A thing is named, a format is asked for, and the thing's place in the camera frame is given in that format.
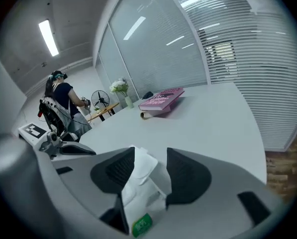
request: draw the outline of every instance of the person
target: person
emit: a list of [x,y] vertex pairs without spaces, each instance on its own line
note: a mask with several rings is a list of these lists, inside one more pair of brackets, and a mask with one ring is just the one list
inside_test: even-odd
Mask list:
[[70,103],[72,121],[68,127],[69,132],[76,134],[77,137],[80,138],[83,134],[92,129],[85,117],[77,108],[88,106],[90,104],[89,101],[82,101],[78,98],[77,94],[73,90],[73,87],[64,82],[64,75],[61,71],[54,71],[51,75],[49,75],[45,86],[44,96],[56,100],[67,110]]

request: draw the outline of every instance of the white desk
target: white desk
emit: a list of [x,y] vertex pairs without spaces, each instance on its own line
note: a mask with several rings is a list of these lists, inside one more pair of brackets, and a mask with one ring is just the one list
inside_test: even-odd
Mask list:
[[138,105],[142,102],[100,123],[80,143],[98,154],[134,144],[164,164],[167,147],[183,149],[239,165],[266,183],[259,128],[234,83],[185,88],[163,118],[141,119]]

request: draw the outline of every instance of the green logo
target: green logo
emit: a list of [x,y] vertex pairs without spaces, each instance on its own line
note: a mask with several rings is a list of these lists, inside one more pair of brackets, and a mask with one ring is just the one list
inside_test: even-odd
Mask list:
[[152,218],[146,213],[139,220],[135,221],[132,225],[132,234],[135,237],[145,233],[153,224]]

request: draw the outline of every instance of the electric fan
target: electric fan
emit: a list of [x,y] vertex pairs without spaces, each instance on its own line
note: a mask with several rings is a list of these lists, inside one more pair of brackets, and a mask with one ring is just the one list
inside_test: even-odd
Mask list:
[[108,94],[103,90],[96,90],[91,97],[92,105],[95,107],[98,104],[101,104],[103,107],[107,107],[109,105],[109,97]]

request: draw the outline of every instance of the white flowers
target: white flowers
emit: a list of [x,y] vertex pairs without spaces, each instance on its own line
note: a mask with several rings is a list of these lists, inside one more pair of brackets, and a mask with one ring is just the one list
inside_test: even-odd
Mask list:
[[121,93],[123,96],[127,97],[127,90],[128,90],[128,83],[125,78],[118,79],[114,81],[110,86],[109,90],[111,93],[118,92]]

